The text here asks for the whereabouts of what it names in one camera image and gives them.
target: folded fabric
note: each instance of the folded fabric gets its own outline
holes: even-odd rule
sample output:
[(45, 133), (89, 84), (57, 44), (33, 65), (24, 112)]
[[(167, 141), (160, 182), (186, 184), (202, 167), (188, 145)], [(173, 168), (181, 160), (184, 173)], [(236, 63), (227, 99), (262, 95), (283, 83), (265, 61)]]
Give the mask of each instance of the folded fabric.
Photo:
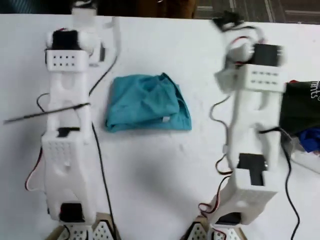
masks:
[(191, 130), (179, 86), (165, 73), (114, 79), (105, 121), (109, 132), (128, 129)]
[(320, 151), (320, 128), (308, 128), (298, 134), (300, 144), (308, 153)]

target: wire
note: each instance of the wire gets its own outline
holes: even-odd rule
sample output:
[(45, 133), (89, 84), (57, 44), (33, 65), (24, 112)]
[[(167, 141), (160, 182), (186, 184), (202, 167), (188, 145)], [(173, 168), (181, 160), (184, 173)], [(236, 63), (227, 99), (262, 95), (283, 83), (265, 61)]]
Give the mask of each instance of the wire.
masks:
[(92, 122), (91, 125), (92, 125), (92, 131), (93, 131), (93, 134), (94, 134), (96, 146), (97, 146), (97, 148), (98, 148), (98, 154), (99, 154), (99, 159), (100, 159), (100, 167), (101, 167), (102, 179), (103, 179), (103, 184), (104, 184), (104, 189), (105, 189), (107, 201), (108, 201), (108, 204), (109, 204), (110, 217), (111, 217), (112, 227), (113, 227), (113, 231), (114, 231), (114, 235), (112, 235), (112, 236), (113, 236), (113, 238), (116, 240), (116, 239), (117, 239), (117, 229), (116, 229), (116, 223), (115, 223), (114, 215), (113, 215), (113, 212), (112, 212), (111, 200), (110, 200), (110, 195), (109, 195), (109, 191), (108, 191), (108, 187), (107, 187), (107, 182), (106, 182), (106, 176), (105, 176), (105, 170), (104, 170), (104, 163), (103, 163), (103, 161), (102, 161), (102, 154), (101, 154), (100, 143), (99, 143), (99, 139), (98, 139), (98, 136), (97, 136), (97, 132), (96, 132), (94, 123)]
[[(96, 83), (93, 85), (93, 87), (90, 89), (89, 91), (89, 97), (91, 96), (91, 94), (93, 93), (93, 91), (96, 89), (96, 87), (98, 86), (98, 84), (103, 80), (103, 78), (112, 70), (112, 68), (114, 67), (114, 65), (117, 63), (118, 59), (119, 59), (119, 55), (121, 53), (121, 35), (120, 35), (120, 29), (119, 29), (119, 25), (117, 23), (117, 18), (116, 17), (112, 17), (111, 23), (113, 23), (113, 38), (114, 38), (114, 45), (115, 45), (115, 57), (114, 60), (112, 62), (112, 64), (110, 65), (110, 67), (104, 72), (104, 74), (102, 74), (102, 76), (98, 79), (98, 81), (96, 81)], [(111, 207), (111, 199), (110, 199), (110, 195), (109, 195), (109, 191), (108, 191), (108, 186), (107, 186), (107, 181), (106, 181), (106, 176), (105, 176), (105, 170), (104, 170), (104, 165), (103, 165), (103, 160), (102, 160), (102, 154), (101, 154), (101, 148), (100, 148), (100, 143), (99, 143), (99, 139), (96, 133), (96, 129), (95, 129), (95, 125), (93, 122), (91, 122), (92, 125), (92, 131), (94, 134), (94, 138), (96, 141), (96, 146), (98, 149), (98, 154), (99, 154), (99, 160), (100, 160), (100, 167), (101, 167), (101, 173), (102, 173), (102, 179), (103, 179), (103, 184), (104, 184), (104, 189), (105, 189), (105, 193), (106, 193), (106, 197), (107, 197), (107, 201), (108, 201), (108, 205), (109, 205), (109, 210), (110, 210), (110, 217), (111, 217), (111, 221), (112, 221), (112, 227), (113, 227), (113, 231), (114, 231), (114, 239), (118, 239), (117, 238), (117, 229), (116, 229), (116, 223), (115, 223), (115, 219), (114, 219), (114, 215), (113, 215), (113, 211), (112, 211), (112, 207)]]
[(218, 230), (218, 229), (216, 229), (216, 228), (214, 228), (213, 226), (211, 226), (211, 228), (215, 231), (215, 232), (217, 232), (217, 233), (220, 233), (220, 234), (222, 234), (223, 235), (223, 239), (222, 240), (226, 240), (227, 239), (227, 234), (225, 233), (225, 232), (223, 232), (223, 231), (220, 231), (220, 230)]
[(36, 168), (38, 167), (39, 163), (40, 163), (40, 160), (42, 158), (42, 154), (43, 154), (43, 149), (42, 147), (40, 148), (40, 152), (39, 152), (39, 156), (38, 156), (38, 159), (32, 169), (32, 171), (29, 173), (28, 177), (26, 178), (25, 182), (24, 182), (24, 188), (25, 190), (29, 191), (29, 192), (32, 192), (32, 191), (36, 191), (36, 190), (39, 190), (38, 188), (33, 188), (33, 189), (30, 189), (29, 188), (29, 179), (31, 178), (31, 176), (34, 174)]
[(69, 238), (70, 238), (70, 236), (71, 236), (71, 233), (70, 233), (70, 230), (69, 230), (69, 228), (67, 227), (67, 225), (63, 225), (64, 226), (64, 228), (67, 230), (67, 232), (68, 232), (68, 236), (65, 238), (65, 239), (63, 239), (63, 240), (68, 240)]
[[(43, 109), (43, 107), (40, 105), (39, 103), (39, 100), (42, 96), (45, 96), (45, 95), (48, 95), (49, 93), (46, 92), (46, 93), (43, 93), (41, 94), (40, 96), (38, 96), (36, 98), (36, 105), (41, 109), (42, 112), (45, 112), (45, 110)], [(36, 190), (39, 190), (38, 188), (33, 188), (33, 189), (30, 189), (29, 188), (29, 180), (31, 178), (31, 176), (34, 174), (36, 168), (38, 167), (40, 161), (41, 161), (41, 158), (42, 158), (42, 155), (43, 155), (43, 149), (42, 149), (42, 146), (40, 147), (40, 151), (39, 151), (39, 155), (38, 155), (38, 159), (33, 167), (33, 169), (31, 170), (31, 172), (28, 174), (28, 177), (25, 179), (25, 182), (24, 182), (24, 188), (25, 190), (29, 191), (29, 192), (32, 192), (32, 191), (36, 191)]]
[(287, 176), (286, 176), (286, 178), (285, 178), (285, 194), (286, 194), (286, 197), (288, 198), (288, 201), (289, 201), (289, 203), (290, 203), (290, 205), (291, 205), (291, 207), (292, 207), (292, 209), (293, 209), (293, 211), (294, 211), (294, 213), (295, 213), (295, 215), (296, 215), (296, 218), (297, 218), (297, 223), (296, 223), (296, 225), (295, 225), (295, 227), (294, 227), (294, 229), (293, 229), (292, 235), (291, 235), (291, 240), (293, 240), (294, 237), (295, 237), (295, 235), (296, 235), (296, 232), (297, 232), (297, 230), (298, 230), (298, 227), (299, 227), (299, 225), (300, 225), (300, 216), (299, 216), (299, 213), (298, 213), (295, 205), (293, 204), (293, 202), (292, 202), (292, 200), (291, 200), (291, 197), (290, 197), (290, 195), (289, 195), (289, 190), (288, 190), (289, 178), (290, 178), (291, 172), (292, 172), (292, 166), (291, 166), (291, 162), (290, 162), (290, 156), (289, 156), (287, 150), (285, 149), (285, 146), (284, 146), (283, 143), (281, 143), (281, 147), (282, 147), (282, 150), (283, 150), (283, 152), (284, 152), (286, 161), (287, 161), (287, 163), (288, 163), (288, 168), (289, 168), (288, 174), (287, 174)]
[[(225, 144), (224, 144), (224, 145), (225, 145), (226, 147), (228, 147), (228, 145), (229, 145), (229, 127), (228, 127), (228, 125), (227, 125), (224, 121), (222, 121), (222, 120), (220, 120), (220, 119), (216, 119), (216, 118), (214, 117), (214, 109), (215, 109), (216, 106), (218, 106), (218, 105), (223, 104), (224, 102), (226, 102), (230, 97), (231, 97), (231, 94), (229, 94), (229, 95), (228, 95), (225, 99), (223, 99), (222, 101), (219, 101), (219, 102), (215, 103), (214, 105), (212, 105), (211, 108), (210, 108), (210, 113), (209, 113), (209, 117), (210, 117), (210, 119), (211, 119), (212, 121), (218, 122), (218, 123), (220, 123), (220, 124), (222, 124), (222, 125), (224, 126), (224, 130), (225, 130)], [(217, 172), (218, 172), (219, 174), (221, 174), (221, 175), (229, 175), (229, 174), (232, 174), (232, 173), (233, 173), (232, 170), (230, 170), (230, 171), (220, 171), (220, 170), (219, 170), (218, 165), (219, 165), (219, 163), (220, 163), (225, 157), (227, 157), (226, 154), (224, 154), (224, 155), (215, 163), (215, 169), (216, 169)]]
[(73, 105), (73, 106), (68, 106), (68, 107), (63, 107), (63, 108), (58, 108), (55, 110), (51, 110), (51, 111), (43, 111), (43, 112), (39, 112), (39, 113), (34, 113), (34, 114), (28, 114), (28, 115), (24, 115), (24, 116), (19, 116), (19, 117), (14, 117), (14, 118), (10, 118), (7, 120), (3, 121), (3, 124), (11, 124), (17, 121), (21, 121), (21, 120), (25, 120), (25, 119), (31, 119), (31, 118), (35, 118), (35, 117), (40, 117), (43, 115), (49, 115), (49, 114), (55, 114), (55, 113), (59, 113), (59, 112), (63, 112), (63, 111), (67, 111), (67, 110), (77, 110), (80, 108), (83, 108), (84, 106), (90, 105), (90, 102), (86, 102), (86, 103), (81, 103), (78, 105)]
[[(288, 138), (291, 139), (291, 136), (284, 130), (282, 129), (281, 127), (274, 127), (274, 128), (271, 128), (271, 129), (268, 129), (268, 130), (263, 130), (263, 131), (259, 131), (260, 134), (266, 134), (266, 133), (269, 133), (269, 132), (272, 132), (272, 131), (278, 131), (278, 132), (281, 132), (282, 134), (286, 135)], [(290, 154), (288, 153), (288, 151), (286, 150), (285, 146), (284, 146), (284, 143), (281, 142), (281, 148), (283, 150), (283, 153), (284, 153), (284, 156), (285, 156), (285, 159), (286, 159), (286, 162), (288, 163), (288, 173), (287, 173), (287, 176), (285, 178), (285, 194), (286, 194), (286, 197), (289, 201), (289, 204), (290, 206), (292, 207), (295, 215), (296, 215), (296, 218), (297, 218), (297, 223), (293, 229), (293, 232), (292, 232), (292, 235), (291, 235), (291, 240), (294, 240), (295, 238), (295, 235), (296, 235), (296, 232), (298, 230), (298, 227), (300, 225), (300, 216), (299, 216), (299, 213), (295, 207), (295, 205), (293, 204), (292, 200), (291, 200), (291, 197), (289, 195), (289, 189), (288, 189), (288, 185), (289, 185), (289, 178), (291, 176), (291, 173), (292, 173), (292, 166), (291, 166), (291, 158), (290, 158)]]
[(42, 97), (45, 96), (45, 95), (49, 95), (49, 93), (48, 93), (48, 92), (43, 93), (43, 94), (41, 94), (40, 96), (38, 96), (38, 97), (36, 98), (36, 105), (41, 109), (42, 112), (45, 112), (45, 110), (44, 110), (43, 107), (40, 105), (39, 100), (40, 100), (40, 98), (42, 98)]
[(226, 154), (224, 154), (216, 163), (215, 163), (215, 169), (220, 175), (230, 175), (233, 173), (233, 171), (220, 171), (219, 170), (219, 163), (226, 157)]
[[(216, 192), (216, 199), (215, 199), (214, 207), (212, 207), (212, 205), (210, 205), (210, 204), (208, 204), (208, 203), (203, 203), (203, 202), (202, 202), (202, 203), (199, 203), (198, 208), (199, 208), (199, 210), (200, 210), (200, 213), (201, 213), (204, 217), (206, 217), (206, 214), (213, 214), (213, 213), (219, 208), (219, 205), (220, 205), (220, 191), (221, 191), (221, 186), (222, 186), (223, 182), (224, 182), (226, 179), (228, 179), (228, 178), (230, 178), (230, 176), (225, 176), (225, 177), (222, 179), (222, 181), (220, 182), (220, 184), (219, 184), (218, 190), (217, 190), (217, 192)], [(210, 210), (210, 211), (203, 210), (203, 209), (201, 209), (201, 206), (206, 206), (207, 208), (209, 207), (209, 208), (211, 208), (212, 210)]]
[(240, 31), (240, 30), (244, 30), (244, 29), (250, 29), (250, 30), (255, 30), (256, 35), (258, 37), (258, 43), (264, 43), (265, 42), (265, 36), (264, 36), (264, 32), (262, 31), (261, 28), (257, 27), (257, 26), (241, 26), (241, 27), (229, 27), (226, 29), (222, 29), (223, 33), (229, 32), (229, 31)]
[(111, 23), (113, 26), (113, 28), (112, 28), (113, 29), (113, 40), (114, 40), (114, 46), (115, 46), (115, 56), (114, 56), (113, 62), (110, 65), (110, 67), (104, 72), (104, 74), (102, 74), (102, 76), (98, 79), (98, 81), (95, 82), (93, 87), (90, 89), (89, 96), (93, 93), (93, 91), (96, 89), (98, 84), (104, 79), (104, 77), (112, 70), (112, 68), (117, 63), (118, 58), (120, 56), (120, 53), (121, 53), (121, 33), (120, 33), (120, 29), (119, 29), (119, 24), (117, 21), (118, 21), (117, 18), (115, 16), (113, 16), (112, 20), (111, 20)]

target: black bag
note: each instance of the black bag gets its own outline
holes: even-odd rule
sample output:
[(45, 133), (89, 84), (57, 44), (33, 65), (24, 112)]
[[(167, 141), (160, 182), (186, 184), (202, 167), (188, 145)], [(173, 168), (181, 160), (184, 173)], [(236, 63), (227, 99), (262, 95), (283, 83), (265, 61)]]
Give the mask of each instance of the black bag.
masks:
[(320, 127), (320, 82), (292, 81), (283, 94), (280, 127), (290, 135)]

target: white table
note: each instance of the white table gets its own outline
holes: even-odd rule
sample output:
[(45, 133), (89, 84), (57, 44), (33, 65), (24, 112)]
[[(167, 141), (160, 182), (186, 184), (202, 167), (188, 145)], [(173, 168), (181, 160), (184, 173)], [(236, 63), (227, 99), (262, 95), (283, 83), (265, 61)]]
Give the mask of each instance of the white table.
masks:
[[(0, 15), (2, 120), (38, 112), (36, 97), (49, 87), (44, 62), (45, 33), (69, 27), (71, 20), (66, 15)], [(109, 20), (110, 17), (100, 17), (98, 22)], [(257, 25), (268, 43), (285, 47), (286, 81), (319, 80), (320, 26)], [(121, 18), (120, 28), (120, 59), (91, 98), (115, 221), (124, 240), (177, 240), (198, 214), (198, 203), (210, 201), (222, 179), (214, 166), (222, 154), (224, 129), (209, 119), (208, 112), (212, 104), (224, 98), (214, 73), (223, 66), (226, 40), (208, 20)], [(101, 29), (100, 33), (109, 50), (106, 62), (90, 70), (91, 84), (111, 64), (114, 54), (112, 32)], [(111, 134), (102, 129), (108, 89), (114, 77), (162, 72), (180, 85), (192, 117), (192, 131)], [(232, 101), (215, 114), (230, 122)], [(44, 194), (24, 190), (24, 180), (38, 156), (45, 121), (42, 117), (0, 125), (2, 240), (44, 239), (57, 225), (47, 215)], [(290, 239), (297, 220), (284, 193), (287, 164), (282, 158), (279, 173), (281, 192), (255, 222), (243, 228), (249, 240)], [(102, 182), (97, 184), (101, 189), (99, 210), (108, 212)], [(289, 190), (302, 220), (296, 240), (313, 239), (317, 233), (319, 189), (318, 175), (293, 164)]]

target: black cable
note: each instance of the black cable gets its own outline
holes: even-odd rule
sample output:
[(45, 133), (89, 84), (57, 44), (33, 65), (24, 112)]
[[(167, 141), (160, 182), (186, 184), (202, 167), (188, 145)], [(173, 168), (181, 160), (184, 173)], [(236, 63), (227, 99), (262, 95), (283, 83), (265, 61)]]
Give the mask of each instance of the black cable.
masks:
[(64, 240), (68, 240), (69, 238), (70, 238), (70, 236), (71, 236), (71, 233), (70, 233), (70, 230), (69, 230), (69, 228), (67, 227), (67, 225), (63, 225), (64, 226), (64, 228), (67, 230), (67, 232), (68, 232), (68, 237), (66, 238), (66, 239), (64, 239)]
[(38, 97), (36, 98), (36, 105), (41, 109), (42, 112), (45, 112), (45, 110), (44, 110), (43, 107), (40, 105), (39, 100), (40, 100), (41, 97), (43, 97), (43, 96), (45, 96), (45, 95), (49, 95), (49, 93), (48, 93), (48, 92), (42, 93), (40, 96), (38, 96)]
[(116, 229), (116, 223), (115, 223), (115, 220), (114, 220), (114, 214), (113, 214), (112, 208), (111, 208), (111, 200), (110, 200), (110, 195), (109, 195), (107, 182), (106, 182), (106, 176), (105, 176), (105, 170), (104, 170), (104, 163), (102, 161), (100, 143), (99, 143), (99, 139), (98, 139), (98, 136), (97, 136), (97, 132), (96, 132), (94, 123), (92, 122), (91, 125), (92, 125), (92, 131), (93, 131), (93, 134), (94, 134), (96, 146), (98, 148), (102, 179), (103, 179), (103, 184), (104, 184), (104, 189), (105, 189), (107, 201), (108, 201), (108, 204), (109, 204), (110, 217), (111, 217), (112, 227), (113, 227), (113, 231), (114, 231), (114, 234), (112, 234), (112, 233), (111, 234), (112, 234), (113, 238), (116, 240), (117, 239), (117, 229)]
[[(111, 71), (111, 69), (117, 63), (118, 56), (119, 56), (119, 54), (115, 55), (114, 60), (113, 60), (112, 64), (110, 65), (110, 67), (104, 72), (104, 74), (102, 74), (102, 76), (98, 79), (98, 81), (96, 81), (96, 83), (90, 89), (89, 97), (91, 96), (93, 91), (96, 89), (98, 84), (104, 79), (104, 77)], [(114, 231), (114, 233), (113, 234), (111, 233), (111, 234), (112, 234), (113, 238), (115, 240), (117, 240), (116, 222), (115, 222), (113, 211), (112, 211), (112, 207), (111, 207), (111, 199), (110, 199), (109, 190), (108, 190), (107, 181), (106, 181), (106, 176), (105, 176), (105, 170), (104, 170), (104, 164), (103, 164), (103, 160), (102, 160), (100, 143), (99, 143), (98, 135), (96, 133), (96, 129), (95, 129), (95, 125), (94, 125), (93, 121), (91, 122), (91, 125), (92, 125), (92, 130), (93, 130), (93, 134), (94, 134), (94, 138), (95, 138), (95, 142), (96, 142), (96, 147), (98, 149), (100, 167), (101, 167), (101, 173), (102, 173), (102, 179), (103, 179), (104, 189), (105, 189), (105, 193), (106, 193), (106, 197), (107, 197), (107, 201), (108, 201), (108, 205), (109, 205), (110, 217), (111, 217), (111, 221), (112, 221), (112, 227), (113, 227), (113, 231)]]
[(77, 110), (77, 109), (83, 108), (86, 105), (90, 105), (90, 103), (86, 102), (86, 103), (81, 103), (81, 104), (78, 104), (78, 105), (58, 108), (58, 109), (51, 110), (51, 111), (43, 111), (43, 112), (39, 112), (39, 113), (28, 114), (28, 115), (19, 116), (19, 117), (13, 117), (13, 118), (4, 120), (3, 124), (10, 124), (10, 123), (14, 123), (14, 122), (25, 120), (25, 119), (31, 119), (31, 118), (40, 117), (40, 116), (43, 116), (43, 115), (55, 114), (55, 113), (59, 113), (59, 112), (63, 112), (63, 111), (71, 110), (71, 109)]
[(298, 229), (298, 227), (299, 227), (299, 225), (300, 225), (300, 216), (299, 216), (299, 213), (298, 213), (295, 205), (293, 204), (293, 202), (292, 202), (292, 200), (291, 200), (291, 198), (290, 198), (289, 190), (288, 190), (289, 177), (290, 177), (291, 172), (292, 172), (292, 166), (291, 166), (291, 162), (290, 162), (290, 156), (289, 156), (289, 153), (287, 152), (287, 150), (285, 149), (285, 146), (284, 146), (283, 143), (281, 143), (281, 148), (282, 148), (282, 150), (283, 150), (283, 152), (284, 152), (284, 156), (285, 156), (285, 159), (286, 159), (286, 161), (287, 161), (287, 163), (288, 163), (288, 168), (289, 168), (288, 174), (287, 174), (286, 179), (285, 179), (285, 194), (286, 194), (286, 197), (288, 198), (288, 201), (289, 201), (289, 203), (290, 203), (290, 205), (291, 205), (291, 207), (292, 207), (292, 209), (293, 209), (293, 211), (294, 211), (294, 213), (295, 213), (295, 215), (296, 215), (296, 218), (297, 218), (297, 223), (296, 223), (296, 225), (295, 225), (295, 227), (294, 227), (294, 230), (293, 230), (293, 232), (292, 232), (292, 235), (291, 235), (291, 240), (293, 240), (294, 237), (295, 237), (295, 234), (296, 234), (296, 232), (297, 232), (297, 229)]
[(102, 76), (98, 79), (98, 81), (96, 81), (96, 83), (93, 85), (93, 87), (90, 89), (89, 91), (89, 97), (92, 94), (92, 92), (96, 89), (96, 87), (98, 86), (98, 84), (102, 81), (102, 79), (104, 79), (104, 77), (110, 72), (110, 70), (114, 67), (114, 65), (116, 64), (118, 60), (118, 54), (114, 57), (113, 63), (110, 65), (110, 67), (104, 72), (104, 74), (102, 74)]
[[(266, 134), (266, 133), (269, 133), (269, 132), (272, 132), (272, 131), (281, 132), (282, 134), (286, 135), (286, 137), (289, 136), (289, 134), (285, 130), (283, 130), (281, 127), (274, 127), (274, 128), (268, 129), (268, 130), (259, 131), (259, 133), (260, 134)], [(288, 163), (288, 173), (286, 175), (285, 185), (284, 185), (285, 186), (285, 194), (286, 194), (286, 197), (287, 197), (287, 199), (289, 201), (289, 204), (292, 207), (292, 209), (293, 209), (293, 211), (294, 211), (294, 213), (296, 215), (296, 218), (297, 218), (297, 223), (296, 223), (296, 225), (294, 227), (294, 230), (293, 230), (291, 238), (290, 238), (291, 240), (294, 240), (294, 237), (295, 237), (296, 232), (298, 230), (298, 227), (300, 225), (300, 216), (299, 216), (299, 213), (298, 213), (295, 205), (293, 204), (293, 202), (291, 200), (291, 197), (289, 195), (289, 190), (288, 190), (289, 178), (290, 178), (291, 173), (292, 173), (292, 166), (291, 166), (291, 162), (290, 162), (291, 158), (290, 158), (290, 155), (289, 155), (288, 151), (286, 150), (286, 148), (285, 148), (285, 146), (284, 146), (284, 144), (282, 142), (281, 142), (281, 148), (283, 150), (285, 159), (286, 159), (286, 161)]]

